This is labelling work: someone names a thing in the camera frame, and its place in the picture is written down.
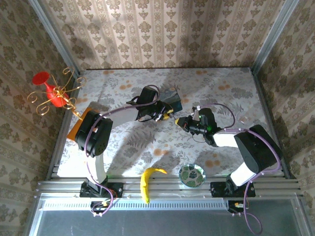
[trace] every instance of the banana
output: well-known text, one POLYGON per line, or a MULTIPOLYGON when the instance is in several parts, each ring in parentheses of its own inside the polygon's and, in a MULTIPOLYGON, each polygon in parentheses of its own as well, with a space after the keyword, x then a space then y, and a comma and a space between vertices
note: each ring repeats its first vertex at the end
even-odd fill
POLYGON ((149 188, 148 184, 149 184, 150 175, 155 171, 160 171, 164 174, 167 174, 167 172, 165 170, 157 169, 157 168, 148 168, 142 174, 141 180, 140 180, 140 191, 141 191, 142 200, 144 200, 146 204, 148 204, 150 202, 149 189, 148 189, 149 188))

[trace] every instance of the table surface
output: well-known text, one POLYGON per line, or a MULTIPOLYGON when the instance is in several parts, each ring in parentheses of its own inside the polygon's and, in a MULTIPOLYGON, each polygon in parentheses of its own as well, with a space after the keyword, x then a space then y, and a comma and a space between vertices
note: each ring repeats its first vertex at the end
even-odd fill
MULTIPOLYGON (((101 111, 104 106, 109 110, 120 107, 139 95, 145 85, 154 84, 161 89, 177 89, 183 110, 176 118, 190 115, 192 106, 218 102, 235 114, 234 128, 261 124, 270 133, 249 68, 90 70, 83 76, 88 81, 78 95, 77 110, 81 114, 91 105, 101 111)), ((227 109, 220 106, 211 109, 218 126, 232 123, 227 109)), ((70 129, 77 120, 72 117, 70 129)), ((204 141, 200 135, 194 138, 204 141)), ((86 160, 77 144, 67 139, 58 176, 86 177, 86 160)), ((174 119, 120 125, 112 130, 104 152, 104 168, 108 174, 126 177, 139 176, 148 167, 163 168, 177 175, 187 163, 200 165, 207 176, 222 176, 242 162, 237 148, 215 148, 195 142, 190 134, 175 125, 174 119)))

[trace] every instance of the purple cable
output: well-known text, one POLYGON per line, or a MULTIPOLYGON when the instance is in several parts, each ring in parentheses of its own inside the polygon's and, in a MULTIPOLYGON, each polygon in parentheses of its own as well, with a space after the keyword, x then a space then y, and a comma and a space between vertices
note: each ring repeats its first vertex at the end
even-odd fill
MULTIPOLYGON (((88 142, 89 142, 89 140, 90 140, 90 137, 91 137, 91 135, 92 135, 92 132, 93 132, 94 128, 96 127, 97 123, 98 123, 103 117, 105 117, 105 116, 107 116, 107 115, 110 115, 110 114, 112 114, 112 113, 115 113, 115 112, 119 112, 119 111, 125 110, 125 109, 149 106, 149 105, 152 105, 152 104, 156 103, 156 102, 159 100, 159 96, 160 96, 160 90, 159 90, 159 88, 158 88, 157 86, 155 86, 155 85, 147 85, 147 86, 155 87, 155 88, 157 89, 157 98, 156 98, 154 101, 149 102, 149 103, 146 103, 146 104, 139 104, 139 105, 134 105, 134 106, 128 106, 128 107, 120 107, 120 108, 117 108, 117 109, 115 109, 115 110, 112 110, 112 111, 110 111, 110 112, 106 112, 106 113, 102 114, 102 115, 94 122, 94 124, 92 125, 92 127, 91 127, 91 129, 90 129, 90 131, 89 131, 89 133, 88 133, 88 135, 87 135, 87 139, 86 139, 86 141, 85 141, 85 143, 84 143, 84 151, 85 151, 85 155, 86 155, 87 157, 89 157, 89 154, 88 154, 88 151, 87 151, 88 142)), ((90 174, 92 180, 95 182, 95 184, 96 184, 97 186, 99 186, 99 187, 105 189, 105 190, 106 190, 107 192, 109 192, 109 194, 110 194, 110 203, 109 203, 108 208, 107 208, 104 212, 100 213, 100 215, 99 215, 99 216, 102 216, 103 214, 105 214, 105 213, 112 207, 113 200, 114 200, 114 196, 113 196, 112 192, 111 192, 107 187, 105 187, 105 186, 103 186, 103 185, 101 185, 101 184, 99 184, 99 183, 96 182, 96 180, 93 178, 93 176, 92 176, 92 174, 91 174, 91 171, 90 171, 88 162, 87 162, 87 168, 88 168, 89 174, 90 174)))
POLYGON ((233 117, 233 123, 227 127, 224 127, 224 129, 228 129, 228 128, 231 128, 233 125, 235 125, 235 115, 233 114, 232 110, 229 109, 228 106, 224 105, 224 104, 221 104, 221 103, 209 103, 207 105, 204 105, 204 106, 200 106, 200 108, 205 108, 205 107, 208 107, 208 106, 213 106, 213 105, 219 105, 219 106, 223 106, 225 108, 227 108, 229 110, 229 112, 231 112, 231 115, 233 117))
POLYGON ((259 176, 261 175, 264 175, 265 173, 273 173, 273 172, 276 172, 280 169, 281 167, 281 163, 280 163, 280 159, 276 153, 276 151, 273 149, 273 147, 267 142, 267 140, 265 140, 263 137, 261 137, 259 134, 251 131, 251 130, 248 130, 248 129, 224 129, 225 132, 248 132, 254 136, 256 136, 257 138, 259 138, 269 149, 270 151, 272 152, 272 154, 275 156, 275 159, 277 160, 277 167, 272 169, 272 170, 264 170, 264 171, 261 171, 259 172, 257 175, 255 175, 253 178, 251 178, 247 185, 246 185, 246 189, 245 189, 245 192, 244 192, 244 200, 243 200, 243 207, 244 207, 244 217, 245 217, 245 221, 246 221, 246 224, 247 224, 247 227, 249 228, 249 230, 254 234, 254 235, 260 235, 262 233, 262 224, 260 222, 260 220, 254 216, 253 214, 250 214, 250 213, 247 213, 246 212, 246 197, 247 197, 247 192, 248 192, 248 189, 249 189, 249 186, 250 184, 253 182, 253 180, 255 180, 256 178, 258 178, 259 176), (251 229, 250 227, 250 224, 248 222, 248 219, 247 219, 247 214, 252 216, 260 225, 260 231, 258 233, 256 233, 254 230, 251 229))

